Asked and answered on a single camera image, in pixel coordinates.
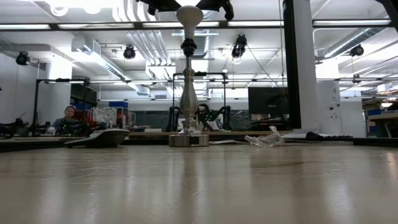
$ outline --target wooden table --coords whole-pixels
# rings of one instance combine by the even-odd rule
[[[398,223],[398,151],[122,146],[0,157],[1,223]]]

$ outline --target ventilation duct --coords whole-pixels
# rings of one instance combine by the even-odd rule
[[[89,56],[90,60],[96,62],[103,67],[107,72],[115,75],[121,80],[126,80],[127,77],[123,74],[123,70],[115,65],[110,59],[101,55],[101,45],[95,40],[89,40],[83,36],[76,36],[72,40],[72,52],[81,52]],[[138,95],[149,95],[149,88],[133,83],[128,85],[137,91]]]
[[[327,48],[321,57],[318,57],[317,60],[326,60],[329,58],[337,57],[352,48],[362,44],[364,41],[374,37],[378,33],[382,32],[386,28],[361,28],[356,31],[350,33],[335,45]]]

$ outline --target monitor screen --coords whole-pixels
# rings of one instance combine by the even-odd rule
[[[271,117],[288,114],[287,88],[249,87],[249,113]]]

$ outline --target white pillar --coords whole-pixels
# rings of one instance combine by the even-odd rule
[[[318,129],[317,76],[309,0],[294,0],[295,44],[297,51],[298,91],[302,129]]]
[[[46,64],[46,79],[72,78],[72,63],[59,59]],[[40,84],[37,115],[39,124],[64,117],[70,104],[70,84]]]

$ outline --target clear plastic object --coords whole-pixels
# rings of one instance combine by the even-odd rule
[[[268,136],[260,136],[258,138],[256,137],[250,137],[250,136],[245,136],[245,140],[250,142],[250,144],[259,146],[259,147],[273,147],[279,144],[285,143],[285,140],[282,138],[282,136],[278,133],[278,130],[276,130],[275,126],[269,127],[271,131],[273,132],[272,134]]]

